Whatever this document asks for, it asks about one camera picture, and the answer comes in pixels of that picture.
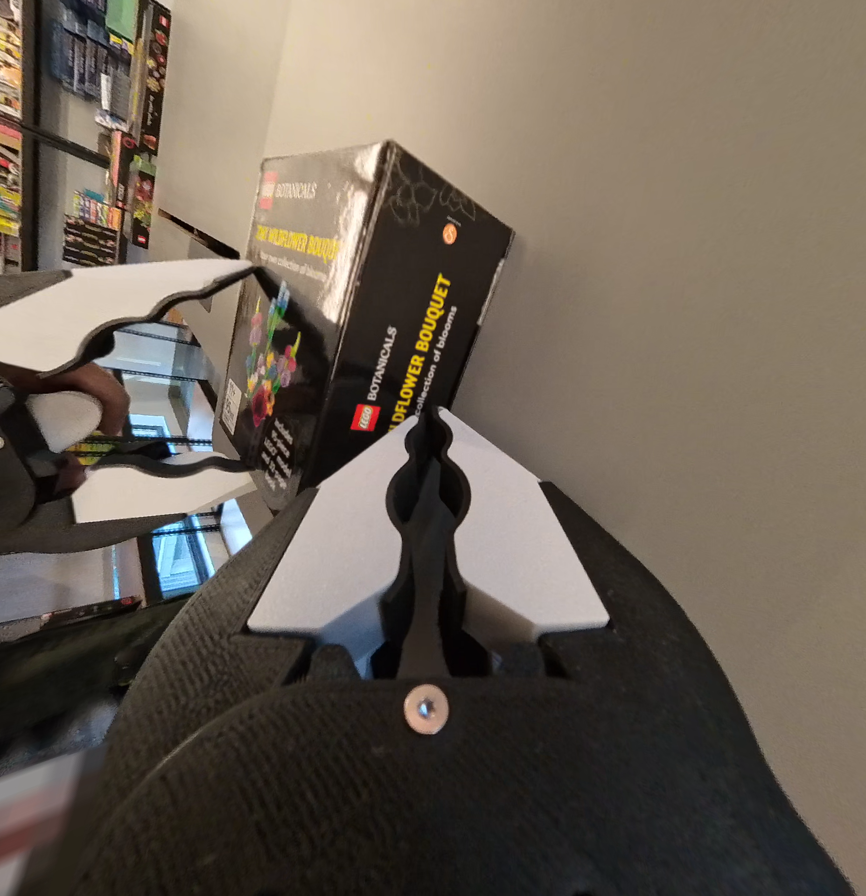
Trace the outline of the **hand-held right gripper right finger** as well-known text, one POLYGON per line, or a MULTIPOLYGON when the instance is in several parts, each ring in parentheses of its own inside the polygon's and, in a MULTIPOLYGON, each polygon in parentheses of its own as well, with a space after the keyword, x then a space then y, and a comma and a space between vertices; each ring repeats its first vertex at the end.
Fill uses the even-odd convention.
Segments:
POLYGON ((544 483, 445 409, 423 419, 422 675, 485 652, 606 628, 609 614, 544 483))

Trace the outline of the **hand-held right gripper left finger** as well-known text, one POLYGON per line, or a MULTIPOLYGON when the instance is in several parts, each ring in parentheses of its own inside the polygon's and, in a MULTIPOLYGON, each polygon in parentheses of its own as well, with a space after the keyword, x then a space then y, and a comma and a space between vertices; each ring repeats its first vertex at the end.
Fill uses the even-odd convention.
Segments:
POLYGON ((256 635, 344 647, 361 678, 384 644, 380 601, 395 583, 403 540, 389 492, 412 451, 429 446, 436 416, 399 424, 315 488, 295 533, 248 617, 256 635))

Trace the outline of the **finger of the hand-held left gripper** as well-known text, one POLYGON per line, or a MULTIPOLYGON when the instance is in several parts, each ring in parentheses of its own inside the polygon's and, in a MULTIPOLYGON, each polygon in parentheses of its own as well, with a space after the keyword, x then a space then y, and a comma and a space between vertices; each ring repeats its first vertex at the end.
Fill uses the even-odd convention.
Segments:
MULTIPOLYGON (((27 409, 50 450, 82 442, 102 416, 98 400, 80 392, 36 395, 27 399, 27 409)), ((155 461, 117 450, 91 465, 71 496, 71 509, 77 524, 181 517, 256 490, 252 475, 220 454, 183 453, 155 461)))
POLYGON ((112 351, 115 330, 255 273, 243 260, 197 259, 0 274, 0 364, 58 375, 112 351))

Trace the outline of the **black lego flower box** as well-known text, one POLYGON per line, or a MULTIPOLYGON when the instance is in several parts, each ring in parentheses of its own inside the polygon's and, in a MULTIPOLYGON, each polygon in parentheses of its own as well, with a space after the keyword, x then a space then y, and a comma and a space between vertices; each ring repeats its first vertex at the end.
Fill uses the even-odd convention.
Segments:
POLYGON ((393 140, 262 161, 219 425, 270 512, 451 406, 513 239, 393 140))

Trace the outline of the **person's left hand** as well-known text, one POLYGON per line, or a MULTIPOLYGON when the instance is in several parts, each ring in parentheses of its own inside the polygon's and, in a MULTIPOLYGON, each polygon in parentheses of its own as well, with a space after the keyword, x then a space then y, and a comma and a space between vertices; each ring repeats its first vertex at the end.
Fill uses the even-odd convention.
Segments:
POLYGON ((121 437, 127 423, 130 398, 115 376, 99 364, 88 363, 75 369, 43 377, 38 381, 43 392, 74 392, 87 397, 94 407, 86 419, 73 423, 72 435, 80 442, 98 434, 106 440, 121 437))

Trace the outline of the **black metal shelving unit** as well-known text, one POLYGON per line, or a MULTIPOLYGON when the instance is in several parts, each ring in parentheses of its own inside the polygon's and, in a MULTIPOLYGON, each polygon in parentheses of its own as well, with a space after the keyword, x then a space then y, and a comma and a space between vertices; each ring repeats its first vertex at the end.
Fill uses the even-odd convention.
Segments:
POLYGON ((0 1, 0 274, 146 261, 172 7, 0 1))

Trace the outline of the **person's dark jacket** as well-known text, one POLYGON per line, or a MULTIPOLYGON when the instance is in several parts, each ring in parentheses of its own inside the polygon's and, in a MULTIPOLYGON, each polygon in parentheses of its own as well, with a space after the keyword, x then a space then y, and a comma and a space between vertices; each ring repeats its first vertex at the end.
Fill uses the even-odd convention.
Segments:
POLYGON ((185 605, 167 601, 0 644, 0 777, 100 745, 150 650, 185 605))

